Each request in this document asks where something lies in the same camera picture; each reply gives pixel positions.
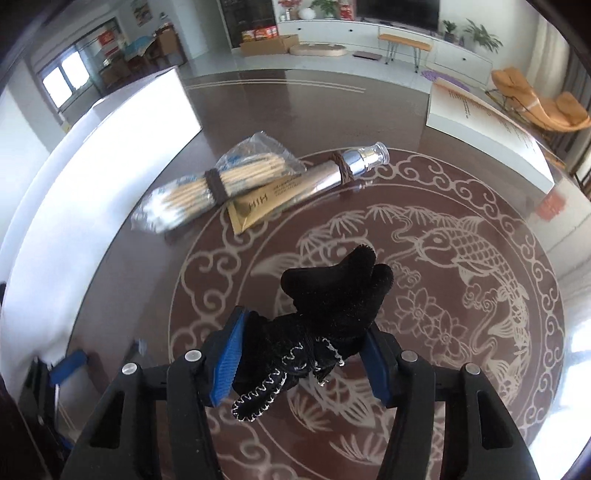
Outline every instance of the black glove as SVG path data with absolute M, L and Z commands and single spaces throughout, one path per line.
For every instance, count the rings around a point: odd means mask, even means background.
M 338 265 L 283 273 L 281 287 L 297 312 L 272 322 L 249 316 L 233 383 L 237 419 L 253 421 L 310 371 L 322 384 L 335 365 L 359 352 L 393 282 L 392 269 L 375 260 L 361 245 Z

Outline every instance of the gold tube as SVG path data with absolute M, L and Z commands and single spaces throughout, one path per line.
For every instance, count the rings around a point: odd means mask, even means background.
M 348 176 L 354 179 L 378 165 L 386 165 L 389 159 L 388 149 L 380 142 L 371 147 L 347 150 L 341 157 L 341 161 L 346 164 L 343 168 L 346 168 Z M 298 202 L 336 187 L 341 181 L 339 166 L 333 161 L 327 161 L 308 169 L 302 175 L 276 180 L 235 198 L 228 203 L 228 214 L 234 234 L 242 233 L 271 213 L 281 212 Z
M 332 162 L 309 168 L 297 177 L 284 177 L 228 203 L 234 234 L 238 235 L 270 213 L 280 212 L 312 195 L 340 185 L 340 171 Z

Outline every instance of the brown glass tabletop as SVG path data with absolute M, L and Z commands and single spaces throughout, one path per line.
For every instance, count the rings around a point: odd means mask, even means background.
M 97 389 L 116 375 L 133 339 L 145 341 L 147 362 L 171 361 L 199 347 L 235 304 L 269 318 L 291 311 L 279 287 L 285 269 L 331 265 L 368 244 L 395 275 L 378 326 L 436 365 L 480 365 L 541 477 L 560 478 L 591 434 L 591 415 L 573 400 L 580 382 L 569 381 L 582 375 L 591 346 L 584 323 L 591 207 L 576 186 L 554 170 L 556 187 L 544 197 L 500 162 L 425 127 L 428 95 L 405 87 L 295 70 L 220 74 L 187 86 L 203 131 L 154 186 L 211 167 L 259 130 L 310 165 L 375 141 L 389 147 L 391 161 L 240 236 L 223 208 L 161 236 L 132 231 L 127 221 L 70 342 L 90 353 Z M 301 381 L 252 424 L 232 417 L 232 399 L 210 410 L 226 476 L 373 478 L 395 412 L 374 399 L 358 358 L 329 379 L 324 387 Z M 443 419 L 440 405 L 433 478 Z M 166 473 L 170 459 L 162 460 Z

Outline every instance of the orange lounge chair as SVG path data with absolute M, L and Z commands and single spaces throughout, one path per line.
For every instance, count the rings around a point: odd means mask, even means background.
M 493 70 L 491 76 L 513 110 L 538 127 L 554 132 L 576 132 L 591 127 L 589 113 L 572 93 L 563 92 L 556 100 L 539 97 L 514 67 Z

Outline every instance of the tv cabinet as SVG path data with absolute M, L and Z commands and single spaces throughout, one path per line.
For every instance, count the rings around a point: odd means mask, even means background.
M 467 85 L 482 88 L 486 88 L 491 76 L 490 60 L 440 38 L 405 28 L 345 20 L 292 20 L 279 22 L 277 28 L 280 35 L 298 35 L 301 42 L 336 43 L 347 50 L 363 50 L 384 57 L 388 52 L 388 42 L 379 40 L 379 35 L 409 38 L 433 46 L 421 59 L 421 64 L 426 68 L 447 73 Z M 414 63 L 413 49 L 400 45 L 395 59 Z

